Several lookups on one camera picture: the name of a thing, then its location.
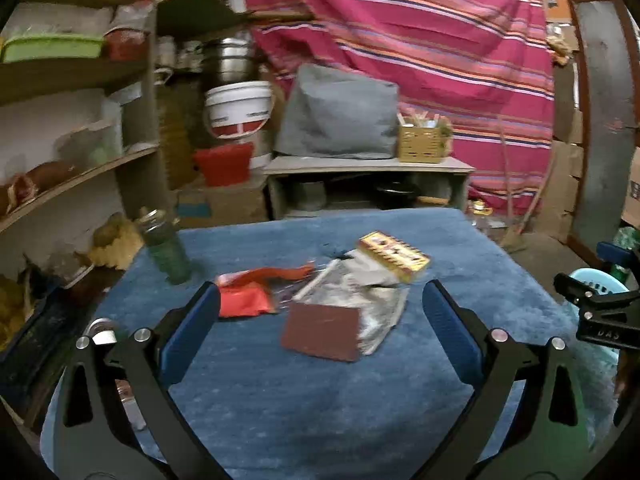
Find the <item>blue table surface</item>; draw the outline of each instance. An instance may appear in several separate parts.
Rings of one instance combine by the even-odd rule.
[[[98,308],[130,332],[153,327],[184,305],[202,281],[252,267],[325,264],[327,245],[352,248],[382,230],[432,257],[412,283],[401,320],[371,356],[354,364],[280,347],[286,313],[216,323],[180,384],[170,393],[193,431],[238,480],[406,480],[429,457],[472,393],[460,383],[422,312],[420,294],[438,278],[460,306],[516,340],[568,343],[577,361],[590,437],[614,409],[613,357],[575,340],[575,317],[520,266],[448,208],[404,209],[181,231],[193,278],[171,286],[146,250]],[[517,383],[484,456],[495,453],[513,417]],[[52,457],[52,413],[42,436]],[[161,457],[150,434],[143,449]]]

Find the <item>wooden door frame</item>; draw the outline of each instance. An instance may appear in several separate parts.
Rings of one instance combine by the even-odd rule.
[[[580,110],[582,110],[582,148],[584,150],[584,156],[582,158],[582,178],[578,184],[578,203],[575,207],[576,210],[578,210],[580,197],[582,196],[582,184],[588,171],[589,146],[591,140],[591,103],[589,99],[589,73],[587,70],[586,56],[584,55],[582,34],[580,33],[580,22],[575,12],[575,6],[576,4],[584,2],[598,1],[612,2],[616,9],[618,19],[620,20],[622,33],[625,37],[626,51],[629,56],[629,65],[631,67],[631,79],[634,88],[634,116],[636,118],[636,124],[640,124],[640,54],[638,53],[638,42],[636,41],[634,26],[631,23],[628,10],[626,10],[626,5],[622,0],[569,0],[571,17],[575,25],[575,35],[580,49],[580,56],[577,56],[576,61],[578,63],[578,94],[580,96]],[[636,128],[636,146],[640,146],[640,130],[638,130],[638,128]],[[573,227],[566,244],[591,267],[599,268],[603,266],[603,262],[596,254],[575,237]]]

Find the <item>stainless steel pot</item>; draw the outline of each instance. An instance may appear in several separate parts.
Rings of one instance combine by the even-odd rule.
[[[257,76],[252,41],[225,38],[204,49],[203,79],[213,86],[250,81]]]

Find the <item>blue gripper pad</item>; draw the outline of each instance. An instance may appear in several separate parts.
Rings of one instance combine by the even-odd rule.
[[[596,254],[599,259],[622,267],[631,267],[636,259],[632,251],[618,247],[610,242],[598,242]]]
[[[158,359],[158,379],[165,386],[179,383],[220,313],[220,291],[206,282],[185,307],[188,312],[166,341]]]
[[[434,282],[424,286],[422,310],[449,362],[463,383],[477,387],[484,382],[484,356],[455,309],[462,310],[451,298],[446,298]]]

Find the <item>red bucket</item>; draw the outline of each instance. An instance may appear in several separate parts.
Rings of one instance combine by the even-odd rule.
[[[231,186],[249,180],[249,163],[254,152],[252,142],[226,144],[208,150],[196,150],[193,160],[207,186]]]

